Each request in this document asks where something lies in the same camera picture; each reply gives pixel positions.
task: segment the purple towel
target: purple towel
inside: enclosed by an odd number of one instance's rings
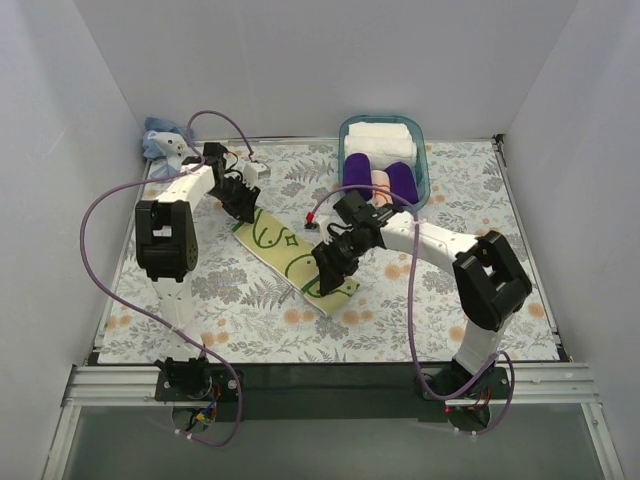
[[[349,185],[372,185],[369,157],[364,153],[353,153],[349,155],[344,161],[342,184],[345,187]],[[357,190],[365,200],[370,200],[373,195],[369,189],[360,188]]]
[[[410,202],[412,205],[418,203],[418,189],[416,181],[413,178],[411,167],[406,163],[396,162],[385,169],[389,175],[389,183],[391,184],[391,192],[400,195],[402,198]],[[396,205],[404,205],[395,198],[393,203]]]

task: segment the wire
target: wire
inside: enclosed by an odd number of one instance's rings
[[[487,359],[487,361],[484,363],[484,365],[480,367],[480,370],[478,370],[478,372],[476,372],[476,374],[473,375],[467,383],[465,383],[462,387],[460,387],[455,392],[448,395],[438,395],[433,390],[431,390],[431,388],[429,387],[429,385],[427,384],[424,378],[425,377],[424,374],[422,373],[422,367],[420,365],[420,361],[418,360],[418,353],[416,351],[416,342],[415,342],[415,337],[413,332],[414,284],[415,284],[415,278],[416,278],[416,267],[418,265],[418,255],[420,251],[420,219],[418,217],[418,211],[416,210],[416,208],[409,201],[402,198],[400,195],[396,193],[390,192],[389,190],[379,188],[379,187],[374,187],[372,185],[349,185],[347,187],[338,187],[335,190],[324,195],[320,200],[318,200],[318,203],[316,203],[315,207],[313,207],[313,210],[311,210],[311,212],[307,215],[307,219],[309,219],[309,217],[313,219],[313,217],[315,216],[320,206],[324,202],[326,202],[332,195],[338,192],[342,192],[345,190],[353,190],[353,189],[368,189],[373,192],[380,192],[386,195],[390,195],[394,200],[397,200],[403,203],[404,205],[406,205],[407,207],[409,207],[409,209],[411,210],[411,214],[413,215],[415,227],[414,227],[414,236],[413,236],[411,269],[409,270],[409,286],[408,286],[408,292],[407,292],[407,329],[408,329],[408,336],[409,336],[409,350],[411,351],[411,359],[413,360],[416,376],[418,377],[418,382],[420,383],[420,387],[422,388],[422,391],[428,393],[432,398],[435,398],[436,400],[452,400],[454,398],[459,397],[463,393],[465,393],[474,383],[476,383],[478,379],[482,375],[484,375],[484,373],[494,364],[494,362],[496,361],[499,355],[503,355],[507,359],[507,363],[509,364],[509,371],[511,372],[511,390],[507,398],[507,402],[505,403],[505,406],[502,412],[500,413],[500,416],[492,425],[488,426],[484,430],[481,430],[480,432],[474,432],[474,434],[487,433],[493,430],[502,421],[502,419],[506,415],[506,412],[509,410],[509,406],[511,405],[511,399],[513,398],[513,390],[515,387],[515,369],[513,368],[513,362],[511,362],[511,357],[509,357],[507,352],[501,350],[491,355]]]
[[[171,325],[169,322],[167,322],[163,318],[159,317],[158,315],[156,315],[154,313],[151,313],[151,312],[145,310],[142,307],[134,305],[133,303],[129,302],[128,300],[126,300],[126,299],[120,297],[119,295],[117,295],[115,292],[112,292],[109,289],[109,287],[107,287],[104,283],[102,283],[102,281],[97,277],[96,273],[93,271],[93,268],[91,267],[91,264],[89,263],[89,258],[88,258],[88,255],[87,255],[87,245],[86,245],[86,231],[87,231],[87,224],[89,223],[89,218],[91,217],[91,214],[96,209],[96,207],[103,200],[105,200],[107,197],[113,195],[114,193],[117,193],[117,192],[120,192],[122,190],[125,190],[127,188],[138,187],[138,186],[141,186],[141,185],[147,185],[149,183],[166,182],[168,180],[174,180],[176,178],[184,177],[185,175],[189,175],[190,173],[195,172],[196,170],[198,170],[199,168],[201,168],[205,164],[204,156],[202,155],[202,153],[200,153],[196,149],[196,147],[195,147],[195,145],[193,143],[193,139],[191,138],[191,124],[193,123],[193,121],[196,118],[198,118],[201,115],[205,115],[205,114],[216,115],[218,117],[222,117],[226,121],[228,121],[231,125],[233,125],[233,127],[238,131],[238,133],[240,134],[240,136],[244,140],[244,143],[247,145],[247,148],[249,149],[249,158],[251,158],[251,156],[254,153],[253,149],[251,148],[251,145],[249,144],[249,141],[247,140],[247,137],[244,135],[244,133],[242,132],[240,127],[231,118],[229,118],[228,116],[226,116],[223,113],[216,112],[214,110],[200,110],[199,112],[194,113],[191,116],[191,118],[189,119],[189,121],[187,122],[187,145],[189,145],[191,150],[193,150],[196,153],[196,155],[200,158],[200,163],[198,163],[191,170],[179,172],[179,173],[176,173],[175,175],[168,175],[166,177],[151,178],[151,179],[146,179],[146,180],[140,180],[138,182],[131,182],[131,183],[125,183],[123,185],[119,185],[117,187],[114,187],[114,188],[104,192],[102,195],[100,195],[98,198],[96,198],[93,201],[93,203],[89,206],[89,208],[87,208],[87,211],[85,212],[84,217],[82,217],[82,222],[80,224],[80,256],[82,257],[82,264],[84,265],[84,268],[87,271],[87,274],[89,275],[89,278],[91,278],[93,283],[95,283],[96,286],[100,290],[102,290],[107,296],[111,297],[116,302],[119,302],[122,305],[124,305],[126,307],[129,307],[131,310],[134,310],[134,311],[136,311],[138,313],[141,313],[142,315],[146,315],[147,317],[149,317],[152,320],[160,323],[161,325],[163,325],[164,327],[168,328],[169,330],[172,330],[182,340],[184,340],[185,342],[187,342],[190,345],[193,345],[194,347],[198,348],[202,352],[204,352],[204,353],[206,353],[208,355],[211,355],[213,358],[215,358],[220,363],[222,363],[222,365],[224,365],[227,370],[229,370],[229,373],[231,374],[231,376],[233,377],[233,379],[235,380],[235,382],[236,382],[236,384],[238,386],[237,387],[238,388],[238,413],[236,414],[236,419],[235,419],[235,422],[233,424],[233,428],[231,429],[231,432],[229,433],[229,435],[225,439],[216,442],[216,441],[207,440],[205,438],[199,438],[199,437],[196,437],[196,436],[192,436],[190,433],[185,432],[185,431],[180,431],[179,432],[179,433],[182,433],[185,436],[186,435],[191,435],[189,438],[192,438],[193,440],[196,440],[198,442],[204,443],[206,445],[209,445],[209,446],[212,446],[212,447],[222,447],[222,446],[226,445],[227,443],[229,443],[231,441],[231,439],[234,437],[234,435],[238,431],[238,428],[240,427],[240,421],[242,419],[242,406],[243,406],[242,387],[240,385],[240,379],[238,378],[238,374],[236,373],[234,368],[231,366],[231,364],[229,362],[227,362],[220,355],[218,355],[214,351],[208,349],[207,347],[205,347],[203,345],[200,345],[197,341],[195,341],[194,339],[189,337],[182,330],[174,328],[173,325]]]

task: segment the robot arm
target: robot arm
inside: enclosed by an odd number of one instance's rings
[[[356,191],[347,194],[334,209],[350,229],[339,235],[329,230],[325,241],[312,251],[322,295],[353,275],[358,258],[370,248],[413,254],[415,231],[410,213],[390,204],[375,208]],[[507,240],[494,231],[475,237],[421,224],[418,257],[456,279],[469,321],[454,363],[472,376],[497,351],[511,315],[522,308],[532,291],[531,282]]]
[[[265,165],[248,163],[241,180],[237,172],[227,169],[225,153],[227,149],[219,143],[206,143],[205,165],[174,180],[155,200],[139,201],[135,208],[138,265],[152,281],[163,318],[191,338],[199,338],[199,332],[190,331],[195,316],[191,272],[198,262],[192,213],[209,194],[234,218],[253,223],[260,193],[255,183],[269,174]],[[195,157],[186,159],[181,171],[191,170],[194,163],[198,163]],[[171,335],[167,356],[186,360],[198,354],[196,348]]]

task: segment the white backdrop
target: white backdrop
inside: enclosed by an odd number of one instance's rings
[[[560,334],[640,477],[640,0],[581,0],[506,136]]]
[[[336,136],[402,113],[429,138],[506,132],[577,3],[75,1],[138,122],[214,108],[253,136]]]
[[[0,25],[0,478],[33,480],[105,302],[80,263],[80,219],[140,178],[140,132],[71,0],[4,0]],[[132,201],[120,194],[90,227],[107,281]]]

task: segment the blue plastic tray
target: blue plastic tray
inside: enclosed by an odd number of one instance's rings
[[[427,166],[427,152],[424,149],[424,137],[420,126],[410,118],[400,116],[374,116],[374,115],[358,115],[346,120],[340,126],[340,149],[338,150],[338,178],[342,185],[343,169],[344,169],[344,137],[349,134],[349,125],[352,123],[404,123],[409,129],[411,138],[418,148],[418,158],[416,166],[413,169],[413,176],[416,179],[418,187],[418,197],[420,200],[415,204],[415,208],[421,209],[429,200],[431,195],[431,185],[429,184],[429,167]]]

